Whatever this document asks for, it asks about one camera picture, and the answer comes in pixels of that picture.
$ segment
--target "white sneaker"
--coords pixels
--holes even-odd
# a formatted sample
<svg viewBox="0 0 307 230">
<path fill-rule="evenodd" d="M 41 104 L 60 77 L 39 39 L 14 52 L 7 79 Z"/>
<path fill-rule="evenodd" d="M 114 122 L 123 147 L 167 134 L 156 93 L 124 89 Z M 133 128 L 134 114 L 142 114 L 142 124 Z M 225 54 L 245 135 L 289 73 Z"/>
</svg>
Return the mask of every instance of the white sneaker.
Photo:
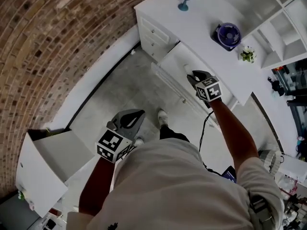
<svg viewBox="0 0 307 230">
<path fill-rule="evenodd" d="M 160 111 L 158 112 L 158 121 L 159 121 L 160 127 L 164 125 L 168 126 L 167 113 L 162 109 L 160 109 Z"/>
<path fill-rule="evenodd" d="M 138 147 L 138 146 L 143 145 L 143 144 L 144 144 L 144 141 L 141 138 L 137 138 L 133 145 L 135 147 Z"/>
</svg>

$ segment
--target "brick wall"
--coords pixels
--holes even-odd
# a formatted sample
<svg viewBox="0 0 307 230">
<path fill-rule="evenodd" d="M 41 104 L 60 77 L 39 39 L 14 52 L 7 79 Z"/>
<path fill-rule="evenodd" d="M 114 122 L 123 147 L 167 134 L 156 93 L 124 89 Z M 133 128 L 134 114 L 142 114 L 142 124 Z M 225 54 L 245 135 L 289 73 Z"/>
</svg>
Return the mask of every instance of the brick wall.
<svg viewBox="0 0 307 230">
<path fill-rule="evenodd" d="M 142 0 L 0 0 L 0 197 L 15 190 L 24 135 L 136 24 Z"/>
</svg>

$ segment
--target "tile floor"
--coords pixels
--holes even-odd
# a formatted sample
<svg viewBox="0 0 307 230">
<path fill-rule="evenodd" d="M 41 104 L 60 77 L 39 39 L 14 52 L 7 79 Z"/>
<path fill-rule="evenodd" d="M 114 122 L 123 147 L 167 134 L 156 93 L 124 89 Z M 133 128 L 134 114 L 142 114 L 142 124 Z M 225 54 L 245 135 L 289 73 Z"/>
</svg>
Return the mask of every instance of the tile floor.
<svg viewBox="0 0 307 230">
<path fill-rule="evenodd" d="M 145 142 L 159 137 L 156 110 L 161 107 L 168 112 L 170 128 L 185 134 L 191 143 L 199 146 L 205 116 L 200 119 L 151 71 L 152 61 L 140 47 L 137 48 L 134 55 L 129 55 L 111 73 L 72 123 L 70 128 L 93 153 L 94 141 L 101 127 L 117 112 L 131 108 L 146 111 L 146 118 L 139 131 Z M 249 130 L 257 148 L 278 148 L 269 125 L 251 98 L 245 106 L 238 104 L 234 114 Z M 219 173 L 233 165 L 222 134 L 209 125 L 205 128 L 201 155 L 204 163 Z M 78 205 L 80 193 L 97 160 L 97 157 L 93 158 L 69 181 L 69 191 L 63 200 L 67 210 Z"/>
</svg>

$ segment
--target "white t-shirt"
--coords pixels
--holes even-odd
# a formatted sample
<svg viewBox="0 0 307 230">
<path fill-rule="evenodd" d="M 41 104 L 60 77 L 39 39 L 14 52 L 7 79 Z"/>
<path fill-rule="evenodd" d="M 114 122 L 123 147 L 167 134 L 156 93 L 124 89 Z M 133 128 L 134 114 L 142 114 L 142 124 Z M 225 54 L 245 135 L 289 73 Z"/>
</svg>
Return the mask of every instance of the white t-shirt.
<svg viewBox="0 0 307 230">
<path fill-rule="evenodd" d="M 194 145 L 170 138 L 134 149 L 115 175 L 101 211 L 70 212 L 67 230 L 253 229 L 248 191 L 268 201 L 277 229 L 282 222 L 280 190 L 258 158 L 240 166 L 235 184 L 208 172 Z"/>
</svg>

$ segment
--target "small fan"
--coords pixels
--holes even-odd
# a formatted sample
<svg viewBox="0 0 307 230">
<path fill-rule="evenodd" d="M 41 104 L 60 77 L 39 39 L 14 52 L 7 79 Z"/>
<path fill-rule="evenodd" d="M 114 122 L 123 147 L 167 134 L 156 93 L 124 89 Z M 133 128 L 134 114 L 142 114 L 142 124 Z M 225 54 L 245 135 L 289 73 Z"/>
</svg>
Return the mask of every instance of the small fan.
<svg viewBox="0 0 307 230">
<path fill-rule="evenodd" d="M 219 24 L 212 35 L 212 39 L 227 51 L 232 51 L 241 43 L 241 33 L 234 24 Z"/>
</svg>

